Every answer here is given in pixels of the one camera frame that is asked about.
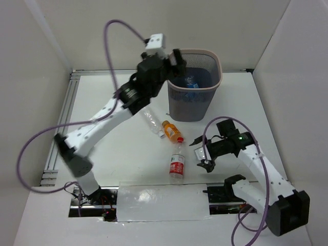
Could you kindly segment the red label bottle red cap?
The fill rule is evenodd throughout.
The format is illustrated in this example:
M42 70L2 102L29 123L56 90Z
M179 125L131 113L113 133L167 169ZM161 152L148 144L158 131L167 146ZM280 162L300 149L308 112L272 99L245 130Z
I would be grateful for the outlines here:
M185 167L185 145L184 139L179 137L174 144L174 150L170 160L169 176L173 184L180 184L183 180Z

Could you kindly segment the blue label bottle white cap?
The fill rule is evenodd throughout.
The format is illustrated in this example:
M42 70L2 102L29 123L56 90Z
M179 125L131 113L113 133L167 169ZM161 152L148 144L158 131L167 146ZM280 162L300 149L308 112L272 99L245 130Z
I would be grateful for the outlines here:
M187 92L183 96L183 101L186 103L199 103L202 102L202 94L196 92Z

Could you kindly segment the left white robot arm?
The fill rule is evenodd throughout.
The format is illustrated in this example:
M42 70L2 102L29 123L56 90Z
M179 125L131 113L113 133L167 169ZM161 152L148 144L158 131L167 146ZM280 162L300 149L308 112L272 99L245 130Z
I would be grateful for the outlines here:
M103 195L92 172L93 165L88 158L90 151L111 130L149 105L165 81L185 75L186 61L181 51L174 49L172 54L175 62L171 62L167 55L160 57L158 54L143 53L137 71L93 116L90 123L83 123L66 136L60 133L54 136L62 160L78 182L87 203L96 204Z

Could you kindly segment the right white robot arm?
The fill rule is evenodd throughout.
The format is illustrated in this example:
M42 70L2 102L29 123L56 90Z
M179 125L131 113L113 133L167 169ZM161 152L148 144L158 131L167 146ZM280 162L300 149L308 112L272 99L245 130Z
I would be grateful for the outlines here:
M214 170L218 157L233 154L251 171L262 190L252 186L242 175L231 176L224 181L224 196L229 201L244 200L262 214L260 228L268 227L276 236L284 235L309 221L310 197L306 191L297 191L275 169L263 154L258 141L249 128L241 133L235 126L237 119L217 117L219 141L208 139L203 133L192 145L199 160L198 166L208 173Z

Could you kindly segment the grey mesh waste bin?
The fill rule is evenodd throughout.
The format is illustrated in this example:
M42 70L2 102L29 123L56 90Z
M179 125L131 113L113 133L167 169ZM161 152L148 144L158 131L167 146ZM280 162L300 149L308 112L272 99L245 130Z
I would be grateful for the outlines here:
M195 122L204 118L222 81L218 56L204 49L181 49L186 74L167 82L169 113L173 120Z

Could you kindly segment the orange juice bottle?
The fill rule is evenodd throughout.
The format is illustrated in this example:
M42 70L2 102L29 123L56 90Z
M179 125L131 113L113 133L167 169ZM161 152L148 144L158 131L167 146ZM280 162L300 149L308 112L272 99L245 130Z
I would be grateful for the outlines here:
M171 142L176 143L179 138L182 138L181 132L176 128L174 124L170 123L169 121L163 121L162 127L164 129L164 133Z

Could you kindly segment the clear unlabelled plastic bottle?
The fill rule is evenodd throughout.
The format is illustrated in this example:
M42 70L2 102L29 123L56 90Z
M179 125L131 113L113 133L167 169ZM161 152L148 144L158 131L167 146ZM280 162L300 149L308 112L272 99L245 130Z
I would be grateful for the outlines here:
M143 116L145 122L148 124L150 130L156 136L158 136L159 138L165 137L165 133L160 120L149 107L143 108L141 111L141 115Z

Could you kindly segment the white taped front panel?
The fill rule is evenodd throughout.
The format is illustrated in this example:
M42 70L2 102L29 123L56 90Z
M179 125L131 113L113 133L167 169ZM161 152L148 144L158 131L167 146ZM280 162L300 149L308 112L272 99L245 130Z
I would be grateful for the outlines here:
M197 221L210 218L205 184L121 186L117 193L119 222Z

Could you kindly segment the aluminium frame rail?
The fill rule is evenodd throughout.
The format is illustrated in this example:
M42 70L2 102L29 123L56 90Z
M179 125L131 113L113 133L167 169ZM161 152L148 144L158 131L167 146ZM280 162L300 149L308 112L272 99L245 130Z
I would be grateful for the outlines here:
M58 124L59 125L66 124L70 121L81 76L109 75L109 74L110 72L108 70L73 70L70 75L68 88L66 91L65 99L58 119ZM52 144L50 147L44 172L39 184L41 187L55 186L56 178L58 174L56 161L57 161L57 150L55 148L55 145Z

